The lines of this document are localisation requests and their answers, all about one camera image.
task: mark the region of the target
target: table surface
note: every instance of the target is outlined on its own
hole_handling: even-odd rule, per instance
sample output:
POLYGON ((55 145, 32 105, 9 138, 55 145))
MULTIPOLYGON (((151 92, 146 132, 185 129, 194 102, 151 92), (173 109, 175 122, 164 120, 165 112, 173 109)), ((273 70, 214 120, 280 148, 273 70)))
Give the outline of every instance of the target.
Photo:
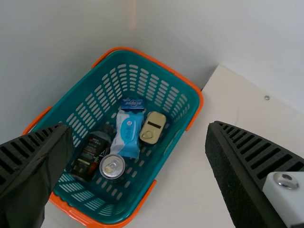
MULTIPOLYGON (((202 93, 205 102, 197 120, 175 146, 154 189, 126 228, 234 227, 205 155, 207 127, 215 120, 244 128, 304 157, 303 113, 223 66, 218 66, 202 93)), ((84 226, 48 202, 42 228, 84 226)))

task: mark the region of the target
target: wet wipes label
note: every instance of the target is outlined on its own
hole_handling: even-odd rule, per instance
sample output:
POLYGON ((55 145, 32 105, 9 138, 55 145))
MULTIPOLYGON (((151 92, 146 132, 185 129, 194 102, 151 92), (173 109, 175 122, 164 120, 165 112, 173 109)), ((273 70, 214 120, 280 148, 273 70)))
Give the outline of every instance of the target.
POLYGON ((144 102, 143 99, 123 99, 122 100, 122 105, 121 105, 122 110, 143 110, 144 109, 144 102))
POLYGON ((124 120, 121 126, 121 137, 125 144, 131 142, 135 135, 135 121, 132 118, 127 118, 124 120))

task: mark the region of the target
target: basket handle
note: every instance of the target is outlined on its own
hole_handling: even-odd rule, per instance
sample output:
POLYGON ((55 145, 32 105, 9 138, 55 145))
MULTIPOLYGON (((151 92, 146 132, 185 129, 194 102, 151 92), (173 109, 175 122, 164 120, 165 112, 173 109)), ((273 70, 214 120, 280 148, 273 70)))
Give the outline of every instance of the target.
POLYGON ((42 113, 40 113, 27 127, 24 129, 22 135, 29 133, 30 130, 45 116, 48 111, 52 108, 52 106, 47 107, 42 113))
MULTIPOLYGON (((22 135, 27 134, 48 113, 48 111, 51 108, 52 107, 50 106, 50 107, 46 108, 42 113, 40 113, 26 127, 26 129, 23 131, 22 135)), ((121 221, 116 224, 103 224, 103 223, 99 223, 99 222, 93 220, 92 218, 88 217, 87 215, 81 213, 76 208, 69 206, 66 202, 61 200, 60 197, 56 196, 54 194, 54 192, 51 193, 49 200, 55 206, 57 206, 59 209, 61 209, 64 213, 66 213, 67 215, 69 215, 70 217, 72 217, 73 219, 75 219, 76 221, 80 222, 81 224, 83 224, 84 226, 86 226, 88 228, 121 228, 121 227, 124 227, 125 225, 127 225, 137 215, 139 209, 142 207, 143 203, 148 198, 148 196, 149 196, 150 192, 152 191, 152 189, 154 188, 155 184, 156 184, 156 180, 154 180, 152 182, 152 184, 148 188, 147 192, 145 193, 145 195, 143 196, 142 200, 139 202, 139 204, 137 205, 137 207, 135 208, 133 213, 129 217, 127 217, 124 221, 121 221)))
POLYGON ((106 53, 104 53, 93 65, 92 65, 92 69, 97 65, 99 64, 103 59, 105 59, 109 54, 111 54, 112 52, 114 51, 119 51, 119 50, 125 50, 125 51, 130 51, 130 52, 133 52, 133 53, 136 53, 137 55, 139 56, 142 56, 144 57, 145 59, 151 61, 151 62, 154 62, 155 64, 159 65, 160 67, 168 70, 170 73, 172 73, 173 75, 175 75, 176 77, 178 77, 180 80, 182 80, 183 82, 185 82, 186 84, 188 84, 189 86, 191 86, 195 92, 197 92, 197 94, 199 95, 199 106, 195 112, 195 114, 193 115, 192 119, 190 120, 190 123, 188 124, 187 128, 186 128, 186 131, 190 129, 190 127, 192 126, 194 120, 196 119, 196 117, 199 115, 200 113, 200 110, 204 104, 204 97, 201 93, 201 90, 193 83, 191 82, 190 80, 188 80, 187 78, 185 78, 183 75, 181 75, 180 73, 178 73, 177 71, 171 69, 170 67, 168 67, 167 65, 163 64, 162 62, 156 60, 155 58, 139 51, 139 50, 136 50, 134 48, 130 48, 130 47, 114 47, 110 50, 108 50, 106 53))

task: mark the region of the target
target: wet wipes package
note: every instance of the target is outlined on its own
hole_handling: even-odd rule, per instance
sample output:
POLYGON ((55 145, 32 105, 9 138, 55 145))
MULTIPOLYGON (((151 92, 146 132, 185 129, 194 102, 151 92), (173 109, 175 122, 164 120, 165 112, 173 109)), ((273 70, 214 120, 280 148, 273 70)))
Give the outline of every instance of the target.
POLYGON ((110 154, 123 157, 139 157, 138 136, 143 122, 143 113, 119 110, 116 117, 116 136, 112 142, 110 154))
POLYGON ((122 100, 122 105, 121 105, 122 110, 138 110, 138 111, 143 111, 144 110, 144 101, 143 99, 123 99, 122 100))

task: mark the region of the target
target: plastic basket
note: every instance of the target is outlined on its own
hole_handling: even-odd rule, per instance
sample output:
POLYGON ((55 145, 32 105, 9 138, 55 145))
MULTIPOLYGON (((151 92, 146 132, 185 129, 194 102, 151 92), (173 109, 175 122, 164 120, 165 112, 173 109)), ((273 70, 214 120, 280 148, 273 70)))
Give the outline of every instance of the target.
POLYGON ((122 185, 107 182, 101 174, 83 183, 69 175, 70 164, 66 167, 50 200, 90 228, 122 227, 136 215, 155 185, 157 173, 198 115, 203 104, 200 90, 157 60, 118 47, 105 53, 53 108, 24 131, 35 124, 34 130, 58 122, 72 126, 77 155, 90 131, 101 123, 115 124, 122 97, 144 98, 145 114, 161 112, 167 123, 156 145, 142 144, 139 159, 125 159, 127 180, 122 185))

